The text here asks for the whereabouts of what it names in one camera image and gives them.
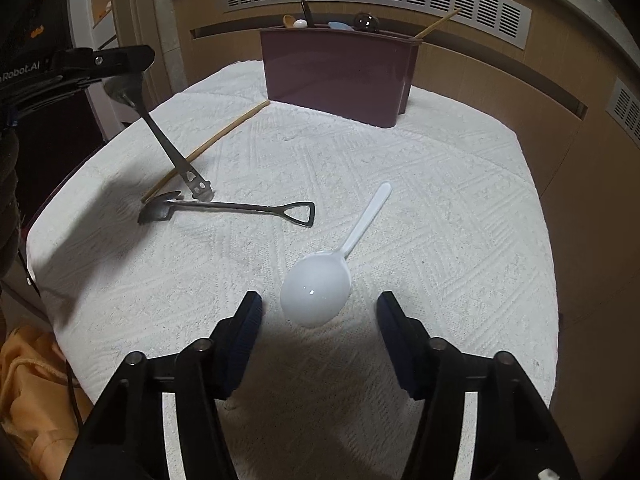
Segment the white plastic spoon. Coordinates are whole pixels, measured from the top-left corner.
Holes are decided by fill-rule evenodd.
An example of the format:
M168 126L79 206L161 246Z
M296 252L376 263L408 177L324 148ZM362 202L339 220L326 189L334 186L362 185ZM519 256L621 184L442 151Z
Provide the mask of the white plastic spoon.
M339 248L306 255L286 274L280 307L289 320L298 326L316 328L331 321L345 307L352 292L352 274L346 260L391 192L390 182L383 182Z

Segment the black smiley handle spoon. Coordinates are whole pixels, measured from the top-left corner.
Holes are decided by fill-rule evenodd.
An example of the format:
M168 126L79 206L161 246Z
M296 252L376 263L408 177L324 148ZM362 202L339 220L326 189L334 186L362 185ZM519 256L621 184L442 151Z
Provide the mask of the black smiley handle spoon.
M189 188L192 197L200 202L211 202L214 191L210 182L205 180L183 154L164 135L162 129L154 122L146 108L142 93L143 76L130 74L112 77L104 82L106 94L114 101L132 108L146 123L177 171L177 174Z

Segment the wooden chopstick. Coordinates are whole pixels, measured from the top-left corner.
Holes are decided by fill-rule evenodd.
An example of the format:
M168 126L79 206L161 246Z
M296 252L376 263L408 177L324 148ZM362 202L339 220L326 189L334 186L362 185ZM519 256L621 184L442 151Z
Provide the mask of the wooden chopstick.
M462 9L457 8L454 9L452 11L450 11L449 13L447 13L446 15L444 15L442 18L440 18L439 20L437 20L436 22L434 22L431 25L428 25L427 27L425 27L424 29L422 29L420 32L418 32L416 35L413 36L413 38L415 40L423 40L426 36L428 36L429 34L431 34L432 32L434 32L434 30L438 29L440 26L442 26L443 24L446 24L449 20L451 20L454 16L456 16L457 14L460 13Z
M270 104L269 100L262 101L261 103L255 105L250 110L245 112L243 115L235 118L233 122L226 125L224 128L215 133L211 138L201 144L198 148L196 148L187 158L187 162L194 162L195 159L198 159L201 155L203 155L209 148L211 148L216 142L221 140L224 136L229 134L234 129L238 128L240 125L243 125L244 122L249 120L250 118L257 115L261 110L267 107ZM141 197L141 203L146 204L151 198L153 198L160 190L170 182L170 180L178 174L177 169L170 170L168 174L165 174L160 180L158 180L152 188L149 189Z

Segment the black handle utensil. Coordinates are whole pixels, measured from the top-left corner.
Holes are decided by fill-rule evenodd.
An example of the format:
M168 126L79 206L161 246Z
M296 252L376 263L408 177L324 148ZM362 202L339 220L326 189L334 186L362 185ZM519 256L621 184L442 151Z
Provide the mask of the black handle utensil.
M306 21L307 26L308 27L316 26L316 24L314 24L314 16L312 15L312 12L310 10L309 4L306 3L305 0L302 0L300 2L300 6L302 7L303 14L304 14L304 20Z

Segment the brown glossy spoon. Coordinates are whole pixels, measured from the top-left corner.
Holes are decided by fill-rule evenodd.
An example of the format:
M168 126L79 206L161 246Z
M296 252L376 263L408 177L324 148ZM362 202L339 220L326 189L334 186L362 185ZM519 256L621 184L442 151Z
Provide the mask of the brown glossy spoon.
M359 12L354 16L352 28L360 32L378 32L380 30L380 21L370 13Z

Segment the wooden spoon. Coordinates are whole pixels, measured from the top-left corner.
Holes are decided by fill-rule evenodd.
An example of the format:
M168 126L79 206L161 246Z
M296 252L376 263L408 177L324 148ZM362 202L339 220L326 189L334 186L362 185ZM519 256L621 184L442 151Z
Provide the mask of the wooden spoon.
M285 14L282 18L282 22L285 28L293 28L295 23L295 18L293 15Z

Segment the yellow cloth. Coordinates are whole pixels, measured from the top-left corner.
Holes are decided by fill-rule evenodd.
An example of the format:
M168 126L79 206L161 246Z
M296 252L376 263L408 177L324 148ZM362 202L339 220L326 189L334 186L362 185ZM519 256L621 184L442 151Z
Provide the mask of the yellow cloth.
M29 325L12 330L1 348L1 427L38 479L61 477L78 436L71 394L86 419L92 402L67 378L55 336Z

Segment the light blue plastic spoon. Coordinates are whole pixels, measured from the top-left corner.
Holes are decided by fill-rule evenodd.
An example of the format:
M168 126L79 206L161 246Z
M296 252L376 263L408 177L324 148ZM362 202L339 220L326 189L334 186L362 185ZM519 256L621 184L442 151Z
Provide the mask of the light blue plastic spoon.
M343 22L337 22L337 21L329 21L328 22L328 26L330 29L337 29L337 30L353 30L352 26L350 26L349 24L343 23Z

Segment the white textured table cloth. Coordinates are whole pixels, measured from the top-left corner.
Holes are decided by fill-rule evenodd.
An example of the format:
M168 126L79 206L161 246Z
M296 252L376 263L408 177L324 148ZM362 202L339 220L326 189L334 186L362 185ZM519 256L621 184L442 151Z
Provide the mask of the white textured table cloth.
M176 94L154 118L192 150L265 101L258 62ZM262 327L240 388L219 407L243 479L397 479L420 419L375 321L389 290L427 331L480 356L510 351L550 399L558 300L549 234L515 133L413 89L381 129L270 103L202 155L217 200L310 200L309 228L271 216L179 211L137 222L168 160L144 122L97 152L44 208L27 263L56 339L96 399L127 353L163 356L207 336L250 290ZM280 307L296 262L337 249L383 182L392 192L346 262L352 292L316 328Z

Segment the black shovel shaped spoon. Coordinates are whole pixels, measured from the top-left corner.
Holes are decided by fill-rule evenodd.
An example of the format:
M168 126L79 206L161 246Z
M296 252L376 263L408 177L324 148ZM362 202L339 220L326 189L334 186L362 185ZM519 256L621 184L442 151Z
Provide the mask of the black shovel shaped spoon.
M139 224L155 221L168 221L177 210L236 212L237 214L268 214L296 226L311 228L316 218L316 205L313 202L295 202L280 206L240 204L229 202L201 202L185 200L178 191L157 195L145 203L137 218Z

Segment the small grey vent grille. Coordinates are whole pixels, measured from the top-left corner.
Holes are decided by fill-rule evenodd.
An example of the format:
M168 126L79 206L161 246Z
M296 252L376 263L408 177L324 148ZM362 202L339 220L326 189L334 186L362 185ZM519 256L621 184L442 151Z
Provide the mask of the small grey vent grille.
M640 143L639 99L620 78L615 81L606 111L617 122L617 125L631 137L635 144Z

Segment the maroon plastic utensil caddy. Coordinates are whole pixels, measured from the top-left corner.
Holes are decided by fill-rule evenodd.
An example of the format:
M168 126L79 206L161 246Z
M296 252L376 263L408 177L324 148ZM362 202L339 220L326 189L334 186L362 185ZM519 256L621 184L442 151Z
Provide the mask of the maroon plastic utensil caddy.
M326 26L260 32L268 99L380 128L404 114L420 40Z

